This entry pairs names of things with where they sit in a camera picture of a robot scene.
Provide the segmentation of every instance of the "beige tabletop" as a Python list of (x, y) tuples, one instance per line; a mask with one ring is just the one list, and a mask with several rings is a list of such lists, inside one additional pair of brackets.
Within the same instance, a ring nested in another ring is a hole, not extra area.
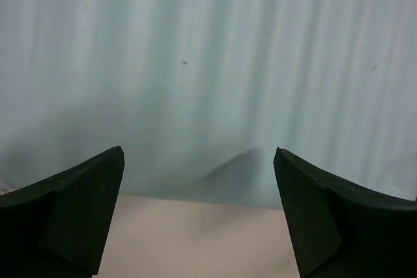
[(281, 210), (119, 197), (99, 278), (296, 278)]

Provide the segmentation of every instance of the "table surface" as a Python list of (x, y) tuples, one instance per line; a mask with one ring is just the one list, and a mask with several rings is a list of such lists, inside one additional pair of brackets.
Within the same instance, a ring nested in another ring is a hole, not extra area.
[(298, 278), (282, 210), (119, 197), (99, 278)]

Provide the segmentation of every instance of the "black plastic part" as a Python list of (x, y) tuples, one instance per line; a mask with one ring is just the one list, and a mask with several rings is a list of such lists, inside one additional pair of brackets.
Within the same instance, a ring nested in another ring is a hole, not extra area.
[(0, 276), (98, 273), (123, 176), (121, 147), (0, 196)]
[(274, 168), (301, 278), (417, 277), (417, 203), (277, 149)]

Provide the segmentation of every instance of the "black object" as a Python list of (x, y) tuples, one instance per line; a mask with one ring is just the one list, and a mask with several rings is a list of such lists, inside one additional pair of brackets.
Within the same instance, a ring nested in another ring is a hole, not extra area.
[(118, 146), (0, 196), (0, 277), (96, 275), (123, 169)]
[(417, 277), (417, 203), (283, 149), (274, 168), (301, 278)]

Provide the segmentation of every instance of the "white wall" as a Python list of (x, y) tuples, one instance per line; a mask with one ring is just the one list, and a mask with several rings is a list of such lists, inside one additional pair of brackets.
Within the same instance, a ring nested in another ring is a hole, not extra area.
[(413, 199), (416, 21), (416, 0), (0, 0), (0, 184), (121, 145), (122, 191), (157, 195), (257, 147), (241, 204), (277, 207), (280, 146)]

